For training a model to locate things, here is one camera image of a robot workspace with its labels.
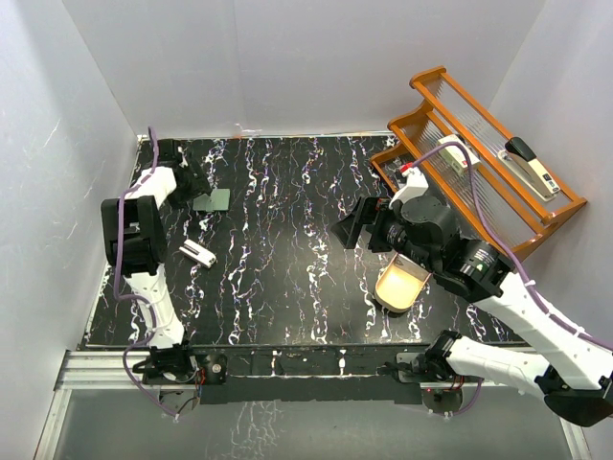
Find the wooden frame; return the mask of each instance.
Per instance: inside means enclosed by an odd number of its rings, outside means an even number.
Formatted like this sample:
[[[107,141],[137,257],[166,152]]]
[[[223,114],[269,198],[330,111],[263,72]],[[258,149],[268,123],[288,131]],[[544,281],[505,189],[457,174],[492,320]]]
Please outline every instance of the wooden frame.
[[[518,244],[513,248],[513,252],[519,259],[523,260],[532,254],[539,245],[546,241],[562,223],[568,220],[576,211],[585,205],[585,198],[577,196],[554,173],[550,174],[560,187],[569,203],[561,206],[554,211],[548,211],[543,204],[536,199],[525,185],[510,173],[495,155],[484,146],[484,144],[464,126],[452,111],[446,107],[441,100],[428,89],[432,82],[446,83],[456,91],[482,118],[490,124],[502,137],[510,139],[511,132],[500,124],[485,108],[480,105],[470,94],[468,94],[460,84],[447,74],[442,66],[435,67],[416,74],[410,81],[411,87],[418,90],[423,96],[423,102],[414,111],[395,118],[388,124],[388,128],[396,135],[399,143],[371,158],[371,163],[375,170],[381,175],[383,180],[394,191],[397,191],[394,181],[385,173],[383,165],[401,155],[409,154],[413,158],[420,158],[425,152],[420,151],[416,146],[416,139],[420,138],[421,133],[428,123],[432,123],[444,135],[452,134],[454,131],[462,134],[466,141],[476,150],[487,167],[479,168],[478,173],[488,182],[510,206],[510,208],[526,223],[534,232],[532,238]],[[411,127],[417,134],[408,136],[404,129]],[[463,214],[466,220],[477,230],[481,238],[494,244],[489,237],[481,221],[470,210],[462,198],[445,182],[441,174],[430,164],[423,163],[425,172],[437,183],[441,190],[448,197],[449,201]]]

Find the white wall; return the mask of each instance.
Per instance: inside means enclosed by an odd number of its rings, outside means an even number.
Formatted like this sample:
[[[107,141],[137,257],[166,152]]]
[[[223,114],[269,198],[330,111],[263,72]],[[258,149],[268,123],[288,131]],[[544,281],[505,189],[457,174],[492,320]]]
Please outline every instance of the white wall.
[[[0,0],[0,458],[32,458],[135,136],[61,0]]]
[[[539,290],[613,341],[613,3],[549,0],[490,110],[589,203],[529,259]],[[586,430],[597,460],[613,420]]]
[[[137,133],[382,130],[444,64],[489,104],[543,0],[64,0]]]

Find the wooden rack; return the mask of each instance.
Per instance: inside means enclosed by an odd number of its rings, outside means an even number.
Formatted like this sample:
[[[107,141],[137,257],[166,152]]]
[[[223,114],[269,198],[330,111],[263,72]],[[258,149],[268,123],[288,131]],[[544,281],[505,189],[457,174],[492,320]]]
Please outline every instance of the wooden rack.
[[[532,254],[585,205],[585,198],[577,196],[549,169],[561,190],[548,203],[508,171],[496,157],[496,152],[502,150],[513,135],[453,80],[444,67],[415,75],[410,85],[421,93],[423,102],[414,111],[388,124],[398,144],[371,158],[375,169],[394,192],[397,191],[392,174],[396,168],[395,159],[412,161],[411,158],[420,158],[437,145],[438,139],[449,134],[461,134],[481,159],[481,165],[476,169],[477,190],[488,224],[521,260]],[[476,216],[467,177],[455,174],[440,158],[422,165],[426,174],[481,238],[495,244]]]

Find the beige tray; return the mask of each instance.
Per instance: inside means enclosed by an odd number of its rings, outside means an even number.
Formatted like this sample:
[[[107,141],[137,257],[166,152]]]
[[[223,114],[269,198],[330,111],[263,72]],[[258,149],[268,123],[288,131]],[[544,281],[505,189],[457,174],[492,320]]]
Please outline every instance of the beige tray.
[[[418,298],[428,278],[428,271],[396,254],[376,282],[375,299],[389,311],[404,313]]]

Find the marble surface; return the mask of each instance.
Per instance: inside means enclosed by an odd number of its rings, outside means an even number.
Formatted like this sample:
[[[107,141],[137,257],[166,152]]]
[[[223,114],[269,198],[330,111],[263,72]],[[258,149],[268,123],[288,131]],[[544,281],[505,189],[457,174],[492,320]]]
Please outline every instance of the marble surface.
[[[372,292],[391,254],[370,253],[364,236],[345,251],[328,231],[360,195],[389,194],[369,158],[394,142],[388,136],[183,141],[215,186],[232,193],[227,213],[161,210],[170,295],[192,343],[422,343],[443,329],[519,341],[433,282],[406,314],[381,310]],[[150,157],[144,145],[137,170]],[[178,247],[186,238],[216,253],[217,263],[206,269],[184,257]],[[83,347],[124,347],[143,335],[137,306],[113,300],[112,271],[102,280]]]

